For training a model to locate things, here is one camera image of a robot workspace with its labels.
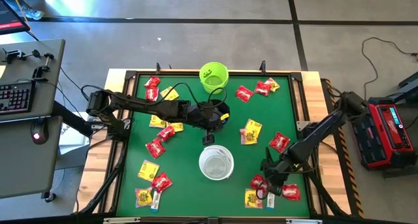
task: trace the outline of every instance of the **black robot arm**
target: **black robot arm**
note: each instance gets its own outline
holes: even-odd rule
[[[313,168],[309,167],[308,160],[313,151],[318,148],[319,143],[335,129],[341,127],[347,120],[357,119],[364,115],[368,103],[354,92],[343,92],[335,106],[334,111],[319,123],[308,125],[302,132],[305,137],[290,145],[277,161],[273,161],[269,149],[266,148],[266,159],[261,162],[261,171],[268,182],[268,191],[280,196],[281,187],[289,174],[297,173],[304,166],[304,172],[312,179],[318,193],[324,197],[334,214],[344,215],[345,213],[336,206],[321,183],[314,178],[315,174],[312,171]]]
[[[204,129],[204,145],[214,143],[212,132],[222,129],[226,120],[221,120],[221,117],[229,113],[229,107],[220,100],[210,100],[193,105],[190,101],[183,100],[153,103],[109,90],[93,92],[90,95],[86,112],[90,116],[98,117],[107,127],[107,137],[117,141],[127,139],[129,134],[125,122],[113,115],[115,110],[153,114],[169,123],[185,123]]]

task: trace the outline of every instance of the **green bucket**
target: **green bucket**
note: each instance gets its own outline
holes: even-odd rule
[[[210,62],[204,64],[199,71],[199,78],[204,90],[211,93],[216,88],[225,87],[228,83],[229,73],[226,66],[222,63]],[[222,92],[222,89],[216,90],[214,94]]]

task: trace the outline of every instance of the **green mat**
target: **green mat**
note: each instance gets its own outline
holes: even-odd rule
[[[144,83],[149,76],[141,76],[137,97],[145,98]],[[162,76],[158,85],[162,91],[177,82],[187,82],[198,101],[206,101],[208,93],[202,87],[199,77]],[[161,129],[149,127],[150,115],[135,113],[127,160],[117,209],[118,216],[213,216],[213,217],[308,217],[308,203],[304,179],[300,174],[290,175],[287,184],[297,184],[301,192],[300,201],[290,201],[276,197],[274,210],[264,208],[245,208],[244,193],[250,188],[249,182],[255,174],[260,174],[260,162],[265,158],[265,147],[277,131],[287,135],[292,142],[297,138],[295,121],[291,105],[290,89],[285,77],[274,78],[280,89],[264,97],[258,93],[248,103],[235,97],[240,85],[253,90],[257,81],[265,81],[264,77],[230,76],[226,86],[228,97],[226,103],[231,108],[231,118],[220,132],[215,133],[215,144],[228,148],[234,156],[234,171],[222,181],[206,178],[199,169],[199,155],[203,150],[202,137],[204,131],[185,125],[183,132],[177,133],[163,145],[167,151],[152,158],[145,148]],[[192,98],[185,86],[178,86],[178,99]],[[223,93],[214,95],[222,99]],[[261,124],[260,136],[256,145],[241,145],[239,129],[245,127],[251,118]],[[273,157],[279,153],[271,149]],[[137,176],[144,160],[160,165],[159,173],[166,172],[173,185],[161,195],[159,212],[153,213],[150,207],[135,208],[135,188],[147,188],[150,182]]]

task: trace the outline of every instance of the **gray floor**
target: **gray floor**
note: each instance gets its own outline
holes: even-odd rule
[[[418,0],[295,0],[300,20],[418,20]],[[100,18],[228,18],[290,19],[288,0],[38,0],[47,16]],[[230,69],[257,69],[266,60],[270,70],[300,70],[292,25],[234,24],[87,24],[31,22],[40,39],[66,39],[63,68],[80,85],[103,86],[109,68],[196,69],[209,61],[220,61]],[[310,71],[319,71],[340,90],[363,95],[362,85],[374,72],[361,55],[364,39],[377,36],[392,40],[407,52],[418,52],[415,26],[314,26],[300,27]],[[32,40],[27,34],[3,35],[0,43]],[[371,40],[365,53],[375,63],[379,79],[368,85],[367,96],[385,96],[414,73],[418,62],[400,54],[390,44]],[[86,102],[64,77],[67,97],[79,110]],[[416,111],[404,112],[409,123]],[[416,222],[418,176],[384,180],[379,172],[367,172],[347,136],[351,162],[360,189],[366,217]],[[54,185],[62,171],[57,171]],[[56,193],[59,199],[46,204],[40,195],[0,200],[0,219],[56,216],[72,212],[81,168],[66,170]]]

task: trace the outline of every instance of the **table leg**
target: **table leg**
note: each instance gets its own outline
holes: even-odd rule
[[[63,122],[73,129],[77,130],[86,137],[90,137],[93,131],[91,127],[86,125],[86,121],[82,118],[74,115],[71,111],[65,108],[63,105],[54,101],[54,107],[52,109],[52,116],[61,116]]]

